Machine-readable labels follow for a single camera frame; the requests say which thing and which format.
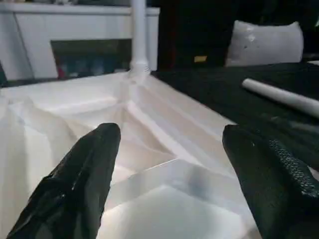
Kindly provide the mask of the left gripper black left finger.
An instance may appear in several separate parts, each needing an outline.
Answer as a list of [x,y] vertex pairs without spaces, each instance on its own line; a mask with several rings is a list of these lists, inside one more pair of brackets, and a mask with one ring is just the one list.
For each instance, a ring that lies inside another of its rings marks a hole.
[[120,140],[114,122],[102,123],[81,137],[42,178],[7,238],[96,238]]

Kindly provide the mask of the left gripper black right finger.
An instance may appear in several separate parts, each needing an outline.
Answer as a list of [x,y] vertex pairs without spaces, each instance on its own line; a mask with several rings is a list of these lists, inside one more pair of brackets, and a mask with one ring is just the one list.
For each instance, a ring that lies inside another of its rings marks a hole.
[[319,182],[278,140],[227,125],[222,144],[264,239],[319,237]]

